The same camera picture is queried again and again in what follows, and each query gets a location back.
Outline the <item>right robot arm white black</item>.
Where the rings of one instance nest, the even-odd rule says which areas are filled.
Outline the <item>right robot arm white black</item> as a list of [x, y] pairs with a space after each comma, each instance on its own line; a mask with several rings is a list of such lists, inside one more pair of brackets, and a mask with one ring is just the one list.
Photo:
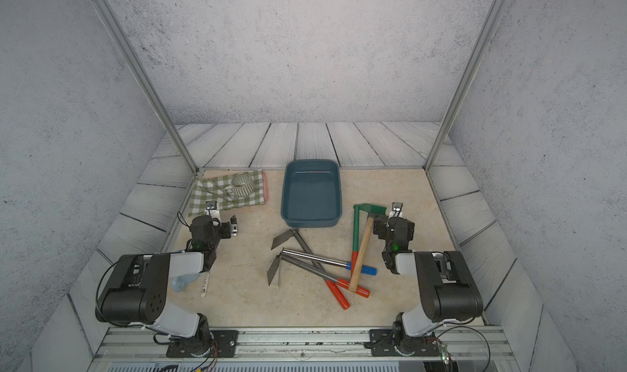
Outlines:
[[396, 275], [414, 277], [420, 303], [399, 313], [388, 334], [372, 339], [374, 357], [417, 357], [442, 351], [435, 330], [446, 324], [463, 325], [483, 313], [483, 299], [459, 251], [412, 251], [415, 225], [403, 217], [377, 215], [373, 233], [385, 242], [385, 267]]

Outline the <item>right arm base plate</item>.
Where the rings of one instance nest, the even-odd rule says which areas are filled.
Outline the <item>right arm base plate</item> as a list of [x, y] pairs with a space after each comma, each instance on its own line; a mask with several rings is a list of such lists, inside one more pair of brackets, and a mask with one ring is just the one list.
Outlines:
[[372, 329], [363, 344], [373, 357], [438, 357], [439, 347], [425, 337], [410, 337], [392, 329]]

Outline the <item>blue handle metal hoe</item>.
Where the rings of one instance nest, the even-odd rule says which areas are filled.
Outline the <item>blue handle metal hoe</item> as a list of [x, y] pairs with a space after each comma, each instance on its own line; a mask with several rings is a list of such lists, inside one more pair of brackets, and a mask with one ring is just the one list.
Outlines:
[[[305, 252], [302, 251], [294, 251], [294, 250], [290, 250], [290, 249], [283, 249], [282, 253], [286, 256], [290, 256], [292, 258], [301, 258], [301, 259], [305, 259], [305, 260], [309, 260], [315, 263], [320, 263], [320, 264], [327, 264], [327, 265], [332, 265], [332, 266], [336, 266], [336, 267], [342, 267], [344, 269], [347, 270], [352, 270], [353, 269], [353, 265], [351, 264], [351, 262], [344, 262], [344, 261], [340, 261], [337, 259], [331, 259], [331, 258], [327, 258], [327, 257], [323, 257], [323, 256], [315, 256], [312, 254], [307, 254]], [[370, 276], [375, 276], [377, 275], [377, 269], [371, 266], [367, 266], [367, 265], [363, 265], [361, 268], [361, 273], [362, 274], [366, 274], [366, 275], [370, 275]]]

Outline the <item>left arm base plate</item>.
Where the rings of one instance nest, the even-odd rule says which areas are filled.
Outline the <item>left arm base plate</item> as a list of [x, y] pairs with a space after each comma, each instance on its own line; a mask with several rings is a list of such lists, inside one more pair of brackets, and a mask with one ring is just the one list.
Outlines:
[[202, 331], [191, 338], [172, 339], [167, 358], [232, 358], [238, 341], [238, 331]]

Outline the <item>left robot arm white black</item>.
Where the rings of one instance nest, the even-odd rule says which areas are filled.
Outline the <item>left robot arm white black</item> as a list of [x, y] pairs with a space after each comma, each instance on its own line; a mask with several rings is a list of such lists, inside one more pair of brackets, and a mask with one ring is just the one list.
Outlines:
[[182, 251], [124, 255], [96, 287], [95, 316], [118, 327], [143, 326], [168, 337], [168, 357], [219, 357], [219, 339], [207, 317], [168, 300], [168, 291], [185, 287], [210, 272], [217, 247], [238, 233], [238, 220], [222, 222], [201, 215], [189, 225], [191, 239]]

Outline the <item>green red handle hoe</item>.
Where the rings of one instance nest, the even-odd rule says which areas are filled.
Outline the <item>green red handle hoe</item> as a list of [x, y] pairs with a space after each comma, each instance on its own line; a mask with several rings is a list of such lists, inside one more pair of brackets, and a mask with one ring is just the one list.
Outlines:
[[386, 212], [385, 207], [381, 207], [373, 204], [355, 204], [354, 208], [354, 222], [353, 222], [353, 246], [351, 256], [351, 269], [355, 268], [357, 258], [359, 256], [359, 227], [360, 227], [360, 213], [366, 212], [368, 214], [384, 215]]

